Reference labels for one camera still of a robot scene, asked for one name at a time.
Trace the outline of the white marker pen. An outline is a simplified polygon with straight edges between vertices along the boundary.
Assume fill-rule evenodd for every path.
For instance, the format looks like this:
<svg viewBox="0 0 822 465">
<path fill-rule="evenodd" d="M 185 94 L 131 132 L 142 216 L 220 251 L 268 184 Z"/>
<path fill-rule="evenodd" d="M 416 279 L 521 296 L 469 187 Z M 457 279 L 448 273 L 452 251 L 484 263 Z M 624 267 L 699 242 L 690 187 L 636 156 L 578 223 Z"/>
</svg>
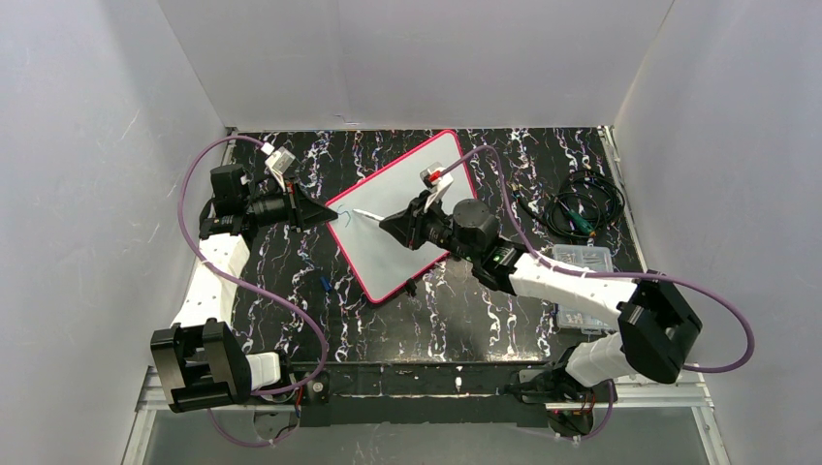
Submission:
<svg viewBox="0 0 822 465">
<path fill-rule="evenodd" d="M 379 216 L 379 215 L 377 215 L 375 213 L 372 213 L 372 212 L 369 212 L 369 211 L 362 210 L 362 209 L 354 208 L 351 211 L 358 214 L 358 215 L 363 216 L 364 218 L 375 221 L 377 223 L 382 222 L 384 220 L 384 217 Z"/>
</svg>

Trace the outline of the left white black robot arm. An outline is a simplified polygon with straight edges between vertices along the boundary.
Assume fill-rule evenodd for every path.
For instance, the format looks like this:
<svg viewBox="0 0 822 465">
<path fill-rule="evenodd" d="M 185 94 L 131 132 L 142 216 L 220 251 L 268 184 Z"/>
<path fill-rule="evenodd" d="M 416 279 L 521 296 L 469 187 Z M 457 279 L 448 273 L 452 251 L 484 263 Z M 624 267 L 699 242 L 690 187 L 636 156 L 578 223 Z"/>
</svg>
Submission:
<svg viewBox="0 0 822 465">
<path fill-rule="evenodd" d="M 153 332 L 150 351 L 170 409 L 175 413 L 243 404 L 262 390 L 285 394 L 296 382 L 281 350 L 246 354 L 232 332 L 236 280 L 263 229 L 285 224 L 303 232 L 338 215 L 310 198 L 294 178 L 259 185 L 241 165 L 210 173 L 213 195 L 200 215 L 198 263 L 170 327 Z"/>
</svg>

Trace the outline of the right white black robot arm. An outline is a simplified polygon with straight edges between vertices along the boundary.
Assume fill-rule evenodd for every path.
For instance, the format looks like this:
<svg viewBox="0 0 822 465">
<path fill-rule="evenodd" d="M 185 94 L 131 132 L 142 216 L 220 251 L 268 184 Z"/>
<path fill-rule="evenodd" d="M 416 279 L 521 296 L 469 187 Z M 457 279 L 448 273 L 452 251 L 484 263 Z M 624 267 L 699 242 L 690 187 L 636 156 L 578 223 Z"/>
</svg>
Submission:
<svg viewBox="0 0 822 465">
<path fill-rule="evenodd" d="M 566 350 L 550 368 L 506 386 L 522 403 L 588 399 L 614 378 L 642 375 L 674 383 L 702 323 L 670 282 L 654 277 L 598 278 L 585 268 L 531 255 L 502 237 L 500 222 L 479 200 L 459 201 L 446 213 L 423 198 L 379 222 L 381 230 L 417 250 L 430 243 L 472 264 L 492 291 L 534 297 L 583 311 L 615 333 Z"/>
</svg>

